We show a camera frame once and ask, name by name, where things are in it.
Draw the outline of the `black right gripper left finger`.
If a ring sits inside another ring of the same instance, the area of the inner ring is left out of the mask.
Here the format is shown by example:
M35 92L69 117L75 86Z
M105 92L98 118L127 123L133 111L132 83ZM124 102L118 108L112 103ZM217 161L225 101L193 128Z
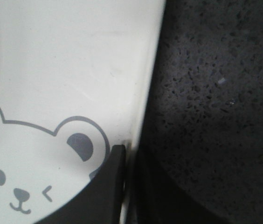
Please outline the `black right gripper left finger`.
M125 146L114 145L90 183L39 224L118 224L123 201Z

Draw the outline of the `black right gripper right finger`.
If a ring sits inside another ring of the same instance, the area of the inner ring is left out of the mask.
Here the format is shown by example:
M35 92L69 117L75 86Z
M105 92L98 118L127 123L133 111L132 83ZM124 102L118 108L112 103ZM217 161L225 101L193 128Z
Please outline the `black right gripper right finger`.
M133 180L139 224L228 223L179 188L149 150L137 151Z

